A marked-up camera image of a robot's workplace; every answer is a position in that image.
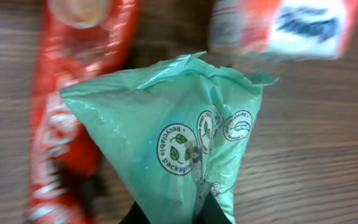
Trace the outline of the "small red white box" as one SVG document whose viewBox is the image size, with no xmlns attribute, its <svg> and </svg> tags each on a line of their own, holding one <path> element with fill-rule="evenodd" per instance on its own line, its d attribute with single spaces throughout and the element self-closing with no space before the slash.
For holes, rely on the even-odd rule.
<svg viewBox="0 0 358 224">
<path fill-rule="evenodd" d="M 209 51 L 266 60 L 337 59 L 357 18 L 358 0 L 215 1 Z"/>
</svg>

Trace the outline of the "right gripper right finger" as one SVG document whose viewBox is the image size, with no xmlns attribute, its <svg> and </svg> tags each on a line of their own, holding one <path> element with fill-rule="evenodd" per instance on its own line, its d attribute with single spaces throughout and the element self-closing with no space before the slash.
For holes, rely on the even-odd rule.
<svg viewBox="0 0 358 224">
<path fill-rule="evenodd" d="M 212 192 L 205 200 L 201 212 L 196 217 L 196 224 L 232 224 L 225 216 Z"/>
</svg>

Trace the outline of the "red coffee stick sachet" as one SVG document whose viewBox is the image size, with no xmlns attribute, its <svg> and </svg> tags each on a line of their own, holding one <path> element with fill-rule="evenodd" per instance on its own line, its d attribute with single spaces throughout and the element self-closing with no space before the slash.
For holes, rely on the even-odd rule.
<svg viewBox="0 0 358 224">
<path fill-rule="evenodd" d="M 45 1 L 30 98 L 29 223 L 93 223 L 100 150 L 60 90 L 122 68 L 139 0 Z"/>
</svg>

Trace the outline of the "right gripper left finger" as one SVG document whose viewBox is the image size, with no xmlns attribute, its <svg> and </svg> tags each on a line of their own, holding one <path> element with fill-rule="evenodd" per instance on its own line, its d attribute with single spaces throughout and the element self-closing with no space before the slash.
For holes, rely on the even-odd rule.
<svg viewBox="0 0 358 224">
<path fill-rule="evenodd" d="M 134 202 L 131 209 L 119 222 L 119 224 L 150 224 L 150 222 L 137 202 Z"/>
</svg>

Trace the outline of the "teal wet wipes pack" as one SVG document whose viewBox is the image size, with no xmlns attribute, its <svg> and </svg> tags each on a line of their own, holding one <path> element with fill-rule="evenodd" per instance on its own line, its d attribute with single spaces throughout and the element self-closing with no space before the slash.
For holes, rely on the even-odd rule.
<svg viewBox="0 0 358 224">
<path fill-rule="evenodd" d="M 234 223 L 234 186 L 262 93 L 275 79 L 201 54 L 121 70 L 60 91 L 151 223 L 191 223 L 206 182 Z"/>
</svg>

